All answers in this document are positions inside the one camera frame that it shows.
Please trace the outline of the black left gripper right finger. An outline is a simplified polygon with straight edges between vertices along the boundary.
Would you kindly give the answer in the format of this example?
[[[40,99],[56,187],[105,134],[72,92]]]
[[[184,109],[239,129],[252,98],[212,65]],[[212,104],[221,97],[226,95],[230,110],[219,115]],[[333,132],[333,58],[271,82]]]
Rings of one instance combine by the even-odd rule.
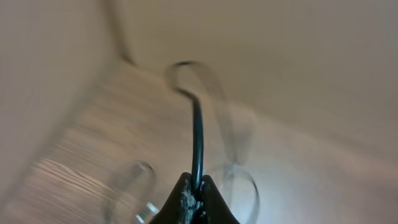
[[[201,222],[205,224],[239,224],[229,210],[211,176],[204,175],[202,181],[203,213]]]

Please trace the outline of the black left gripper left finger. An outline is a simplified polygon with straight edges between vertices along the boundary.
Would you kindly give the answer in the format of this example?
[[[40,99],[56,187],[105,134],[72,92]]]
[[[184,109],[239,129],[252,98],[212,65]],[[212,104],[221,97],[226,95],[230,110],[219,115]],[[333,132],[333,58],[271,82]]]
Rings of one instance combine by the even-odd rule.
[[[149,224],[191,223],[195,199],[190,190],[190,178],[187,172],[180,176],[164,206]]]

